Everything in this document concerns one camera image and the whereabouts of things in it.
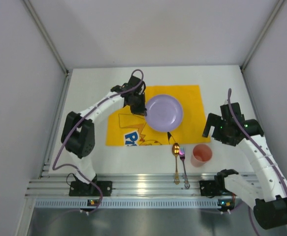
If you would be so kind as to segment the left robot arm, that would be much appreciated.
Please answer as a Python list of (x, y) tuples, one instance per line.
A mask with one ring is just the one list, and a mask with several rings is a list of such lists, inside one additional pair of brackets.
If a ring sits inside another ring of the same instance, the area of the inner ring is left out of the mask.
[(52, 169), (72, 167), (76, 179), (95, 185), (96, 172), (92, 156), (95, 153), (96, 125), (126, 106), (130, 107), (132, 114), (146, 116), (145, 89), (143, 78), (131, 75), (128, 82), (112, 87), (99, 102), (81, 112), (67, 114), (61, 136), (62, 146)]

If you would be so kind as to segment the yellow cloth placemat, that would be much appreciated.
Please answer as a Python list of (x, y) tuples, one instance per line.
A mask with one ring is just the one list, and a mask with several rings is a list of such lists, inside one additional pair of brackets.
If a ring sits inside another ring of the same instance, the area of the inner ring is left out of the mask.
[(128, 106), (108, 118), (107, 146), (157, 146), (208, 143), (202, 136), (206, 116), (198, 85), (147, 87), (147, 115)]

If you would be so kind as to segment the purple plastic plate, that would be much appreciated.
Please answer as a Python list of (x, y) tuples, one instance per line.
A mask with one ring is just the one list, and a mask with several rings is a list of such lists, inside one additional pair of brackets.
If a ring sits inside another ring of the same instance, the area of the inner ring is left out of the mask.
[(170, 132), (179, 127), (184, 117), (181, 103), (173, 96), (159, 94), (146, 104), (146, 123), (155, 131)]

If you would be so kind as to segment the iridescent purple metal fork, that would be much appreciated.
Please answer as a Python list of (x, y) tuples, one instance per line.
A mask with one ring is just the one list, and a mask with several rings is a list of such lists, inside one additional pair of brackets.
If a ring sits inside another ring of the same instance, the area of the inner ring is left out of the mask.
[(189, 189), (189, 188), (190, 188), (190, 183), (189, 183), (189, 180), (188, 180), (188, 177), (187, 177), (187, 172), (186, 172), (186, 167), (185, 167), (185, 150), (184, 150), (183, 147), (180, 147), (179, 156), (180, 156), (180, 160), (181, 160), (182, 163), (183, 163), (183, 170), (184, 170), (184, 174), (183, 174), (183, 177), (184, 177), (184, 187), (185, 187), (185, 189)]

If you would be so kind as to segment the gold metal spoon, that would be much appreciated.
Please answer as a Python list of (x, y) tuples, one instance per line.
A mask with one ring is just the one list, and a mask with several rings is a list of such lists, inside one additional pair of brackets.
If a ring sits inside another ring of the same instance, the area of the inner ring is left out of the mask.
[(172, 146), (172, 154), (175, 157), (175, 176), (174, 176), (174, 183), (178, 185), (180, 183), (179, 173), (178, 173), (178, 161), (177, 158), (179, 156), (180, 146), (178, 143), (174, 143)]

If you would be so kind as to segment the pink plastic cup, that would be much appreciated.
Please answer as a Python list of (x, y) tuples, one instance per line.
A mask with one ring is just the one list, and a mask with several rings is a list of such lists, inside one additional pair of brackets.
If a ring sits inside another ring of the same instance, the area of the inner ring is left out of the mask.
[(211, 160), (212, 150), (208, 145), (198, 144), (192, 150), (191, 164), (195, 167), (201, 167)]

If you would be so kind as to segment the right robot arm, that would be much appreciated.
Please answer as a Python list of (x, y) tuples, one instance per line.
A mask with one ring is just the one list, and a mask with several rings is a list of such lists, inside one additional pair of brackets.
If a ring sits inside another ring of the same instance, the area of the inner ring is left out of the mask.
[(221, 115), (208, 115), (202, 136), (225, 145), (238, 146), (248, 159), (260, 188), (247, 182), (236, 170), (224, 169), (214, 176), (215, 195), (233, 193), (254, 213), (265, 230), (287, 225), (287, 180), (271, 154), (264, 132), (255, 119), (245, 119), (239, 103), (220, 107)]

